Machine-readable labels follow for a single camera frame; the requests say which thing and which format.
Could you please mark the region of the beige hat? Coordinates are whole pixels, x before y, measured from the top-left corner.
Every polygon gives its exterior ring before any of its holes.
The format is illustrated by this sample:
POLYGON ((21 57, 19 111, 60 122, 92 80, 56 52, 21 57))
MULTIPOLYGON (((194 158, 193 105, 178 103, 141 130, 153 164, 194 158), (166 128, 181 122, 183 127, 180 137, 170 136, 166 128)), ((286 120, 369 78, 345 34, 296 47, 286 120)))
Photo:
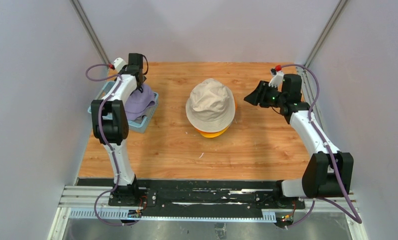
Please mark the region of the beige hat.
POLYGON ((227 110, 234 110, 234 95, 220 81, 208 78, 196 85, 185 104, 189 123, 203 132, 221 131, 225 126, 219 118, 227 110))

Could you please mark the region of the yellow bucket hat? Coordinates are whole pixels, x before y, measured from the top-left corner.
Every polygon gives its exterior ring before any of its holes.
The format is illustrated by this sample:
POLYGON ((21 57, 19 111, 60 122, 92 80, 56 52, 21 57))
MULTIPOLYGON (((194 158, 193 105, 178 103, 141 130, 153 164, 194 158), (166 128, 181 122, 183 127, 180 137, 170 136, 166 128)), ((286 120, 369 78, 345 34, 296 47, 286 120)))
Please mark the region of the yellow bucket hat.
POLYGON ((220 131, 217 131, 217 132, 204 132, 204 131, 200 131, 198 129, 196 129, 196 131, 202 137, 205 137, 205 138, 208 138, 208 139, 213 139, 213 138, 219 137, 220 135, 224 134, 228 129, 229 129, 229 126, 224 128, 223 130, 220 130, 220 131))

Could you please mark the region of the lavender hat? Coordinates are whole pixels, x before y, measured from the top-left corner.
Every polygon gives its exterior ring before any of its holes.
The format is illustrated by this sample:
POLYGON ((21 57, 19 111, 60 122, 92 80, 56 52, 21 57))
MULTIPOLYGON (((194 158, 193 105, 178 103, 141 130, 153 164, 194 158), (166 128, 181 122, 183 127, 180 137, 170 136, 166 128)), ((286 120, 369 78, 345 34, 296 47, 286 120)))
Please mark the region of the lavender hat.
POLYGON ((124 103, 124 109, 127 117, 127 112, 139 114, 142 113, 146 108, 157 104, 155 93, 152 88, 147 85, 142 85, 142 91, 135 90, 124 103))

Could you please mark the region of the orange bucket hat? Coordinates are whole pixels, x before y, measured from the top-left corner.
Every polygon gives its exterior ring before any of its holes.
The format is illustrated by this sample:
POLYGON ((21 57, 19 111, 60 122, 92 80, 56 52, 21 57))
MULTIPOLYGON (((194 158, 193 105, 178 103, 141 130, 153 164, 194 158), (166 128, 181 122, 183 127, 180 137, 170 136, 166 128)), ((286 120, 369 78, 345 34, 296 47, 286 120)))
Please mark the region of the orange bucket hat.
POLYGON ((233 110, 233 111, 231 111, 231 110, 225 111, 225 112, 221 115, 221 117, 219 118, 219 120, 220 120, 221 122, 226 122, 226 123, 224 123, 224 124, 222 123, 222 124, 224 125, 224 128, 230 127, 230 126, 231 126, 232 121, 233 121, 234 118, 235 118, 235 114, 236 114, 237 107, 238 107, 237 102, 236 102, 236 100, 234 100, 234 110, 233 110))

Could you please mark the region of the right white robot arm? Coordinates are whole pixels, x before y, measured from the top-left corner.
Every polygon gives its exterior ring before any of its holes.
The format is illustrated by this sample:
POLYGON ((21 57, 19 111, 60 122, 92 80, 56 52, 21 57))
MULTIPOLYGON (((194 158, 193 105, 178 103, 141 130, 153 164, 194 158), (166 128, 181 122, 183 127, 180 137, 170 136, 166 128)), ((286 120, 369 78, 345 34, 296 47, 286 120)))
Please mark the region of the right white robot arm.
POLYGON ((297 74, 280 74, 281 89, 261 80, 244 101, 261 108, 278 108, 286 122, 297 132, 310 160, 301 178, 279 180, 279 191, 272 196, 281 209, 293 202, 294 197, 333 198, 350 192, 354 159, 342 152, 323 132, 311 111, 302 100, 302 78, 297 74))

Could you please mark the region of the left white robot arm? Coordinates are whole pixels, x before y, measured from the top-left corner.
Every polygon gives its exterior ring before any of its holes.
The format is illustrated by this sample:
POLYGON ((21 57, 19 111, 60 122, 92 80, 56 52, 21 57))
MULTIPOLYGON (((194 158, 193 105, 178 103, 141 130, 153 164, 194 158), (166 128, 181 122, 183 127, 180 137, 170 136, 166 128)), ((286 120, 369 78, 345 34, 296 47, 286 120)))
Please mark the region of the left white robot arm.
POLYGON ((141 192, 129 161, 129 122, 124 104, 133 92, 142 90, 147 74, 143 69, 149 66, 143 54, 129 53, 128 61, 117 58, 107 67, 117 74, 109 76, 113 80, 109 92, 90 104, 92 130, 106 149, 113 170, 114 186, 109 192, 109 205, 133 207, 140 203, 141 192))

